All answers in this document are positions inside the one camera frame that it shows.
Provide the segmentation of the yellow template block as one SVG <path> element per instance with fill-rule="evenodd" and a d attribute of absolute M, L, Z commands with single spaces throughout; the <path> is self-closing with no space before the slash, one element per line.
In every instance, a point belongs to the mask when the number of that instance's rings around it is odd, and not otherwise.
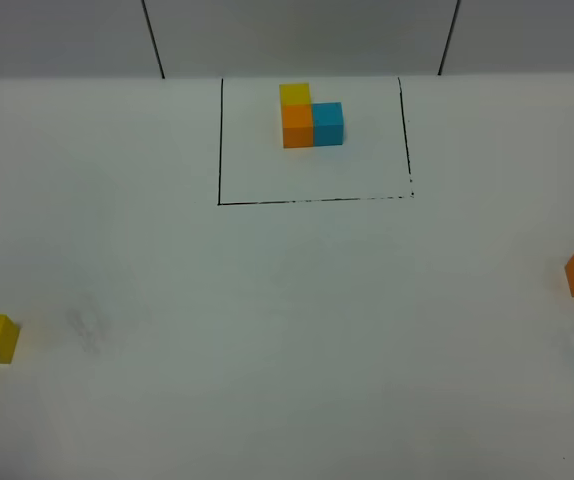
<path fill-rule="evenodd" d="M 311 103 L 310 86 L 308 83 L 280 84 L 279 95 L 282 107 L 309 105 Z"/>

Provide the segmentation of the orange template block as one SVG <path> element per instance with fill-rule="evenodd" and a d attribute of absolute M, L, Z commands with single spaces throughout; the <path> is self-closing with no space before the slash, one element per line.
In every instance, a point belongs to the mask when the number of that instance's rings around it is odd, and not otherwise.
<path fill-rule="evenodd" d="M 314 146 L 314 123 L 311 104 L 281 107 L 282 139 L 284 148 Z"/>

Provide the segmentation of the blue template block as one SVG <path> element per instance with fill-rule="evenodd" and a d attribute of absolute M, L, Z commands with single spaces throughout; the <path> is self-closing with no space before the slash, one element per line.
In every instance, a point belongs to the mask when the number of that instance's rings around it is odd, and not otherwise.
<path fill-rule="evenodd" d="M 344 141 L 344 116 L 340 102 L 312 105 L 314 146 L 337 146 Z"/>

